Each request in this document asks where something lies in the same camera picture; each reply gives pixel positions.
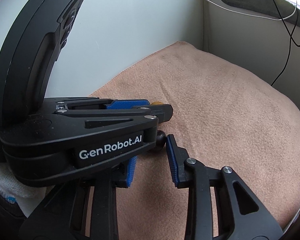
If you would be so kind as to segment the white gloved left hand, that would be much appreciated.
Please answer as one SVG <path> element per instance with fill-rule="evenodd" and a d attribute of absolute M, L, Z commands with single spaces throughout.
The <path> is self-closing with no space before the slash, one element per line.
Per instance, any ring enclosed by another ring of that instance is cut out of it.
<path fill-rule="evenodd" d="M 8 163 L 0 163 L 0 194 L 9 203 L 18 204 L 26 218 L 52 189 L 26 186 L 15 178 Z"/>

